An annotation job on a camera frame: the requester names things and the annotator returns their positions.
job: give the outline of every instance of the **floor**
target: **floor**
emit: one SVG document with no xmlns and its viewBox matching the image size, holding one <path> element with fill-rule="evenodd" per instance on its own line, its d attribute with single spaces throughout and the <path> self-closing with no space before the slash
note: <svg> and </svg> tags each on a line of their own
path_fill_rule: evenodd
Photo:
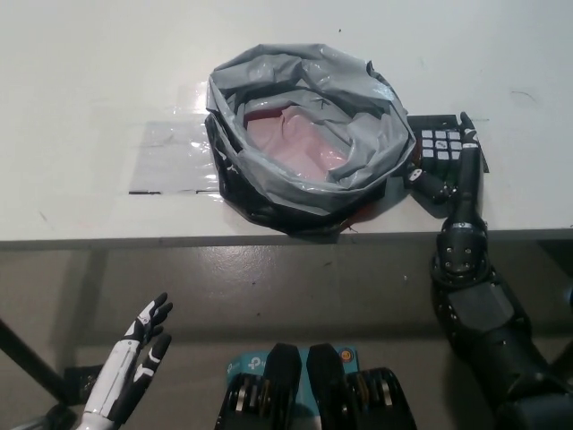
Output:
<svg viewBox="0 0 573 430">
<path fill-rule="evenodd" d="M 101 363 L 133 317 L 167 291 L 174 344 L 127 429 L 212 428 L 227 362 L 279 340 L 357 346 L 362 368 L 398 375 L 421 430 L 491 428 L 432 313 L 432 249 L 428 240 L 2 253 L 0 315 L 56 368 L 87 366 Z M 534 243 L 493 243 L 491 254 L 529 312 L 536 344 L 555 359 L 573 335 L 571 279 Z M 1 354 L 0 387 L 0 429 L 54 403 Z"/>
</svg>

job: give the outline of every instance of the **robotic finger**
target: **robotic finger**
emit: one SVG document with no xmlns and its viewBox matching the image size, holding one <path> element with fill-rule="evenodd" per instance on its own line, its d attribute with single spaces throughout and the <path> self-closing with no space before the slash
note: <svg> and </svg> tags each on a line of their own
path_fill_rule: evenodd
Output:
<svg viewBox="0 0 573 430">
<path fill-rule="evenodd" d="M 171 343 L 171 336 L 162 334 L 161 326 L 171 309 L 167 293 L 161 294 L 140 312 L 114 345 L 91 391 L 78 430 L 117 429 L 129 418 Z M 155 345 L 136 368 L 141 350 L 156 336 Z"/>
</svg>

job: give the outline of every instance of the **table surface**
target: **table surface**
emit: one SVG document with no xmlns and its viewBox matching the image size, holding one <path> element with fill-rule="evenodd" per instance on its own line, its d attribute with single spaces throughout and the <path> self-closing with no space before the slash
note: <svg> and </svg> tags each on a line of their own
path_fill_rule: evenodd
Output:
<svg viewBox="0 0 573 430">
<path fill-rule="evenodd" d="M 262 42 L 371 59 L 413 115 L 466 110 L 492 236 L 572 238 L 572 14 L 568 0 L 2 2 L 0 246 L 292 243 L 213 194 L 127 194 L 145 124 L 202 115 L 210 71 Z M 441 223 L 399 190 L 380 205 L 338 241 Z"/>
</svg>

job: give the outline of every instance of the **gray bag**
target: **gray bag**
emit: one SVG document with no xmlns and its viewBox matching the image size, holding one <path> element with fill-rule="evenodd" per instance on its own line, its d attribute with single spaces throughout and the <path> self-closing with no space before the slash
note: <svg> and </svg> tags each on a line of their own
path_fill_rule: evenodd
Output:
<svg viewBox="0 0 573 430">
<path fill-rule="evenodd" d="M 221 194 L 248 219 L 287 233 L 339 228 L 383 195 L 415 146 L 406 110 L 372 64 L 325 45 L 245 51 L 210 75 L 207 109 Z M 302 136 L 300 142 L 255 139 L 249 118 L 265 113 L 274 118 L 260 130 L 271 124 L 271 133 Z M 292 118 L 302 132 L 285 132 Z M 271 141 L 270 150 L 262 148 Z M 299 159 L 309 167 L 303 173 Z"/>
</svg>

